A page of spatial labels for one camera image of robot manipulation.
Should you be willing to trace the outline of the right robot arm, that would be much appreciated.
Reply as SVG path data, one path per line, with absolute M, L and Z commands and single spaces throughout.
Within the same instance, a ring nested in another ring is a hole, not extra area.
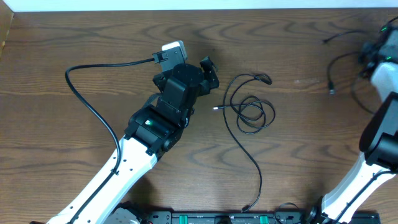
M 361 204 L 383 183 L 397 176 L 397 26 L 381 27 L 376 42 L 358 52 L 367 79 L 379 93 L 380 108 L 364 129 L 359 157 L 342 181 L 320 197 L 304 223 L 380 223 L 378 213 L 358 212 Z

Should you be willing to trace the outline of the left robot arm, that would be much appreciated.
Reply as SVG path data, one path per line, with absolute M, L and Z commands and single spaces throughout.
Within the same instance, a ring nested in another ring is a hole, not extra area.
M 104 223 L 130 188 L 179 141 L 197 98 L 219 86 L 209 57 L 199 67 L 171 58 L 152 61 L 162 67 L 153 78 L 160 92 L 131 116 L 105 165 L 49 223 Z

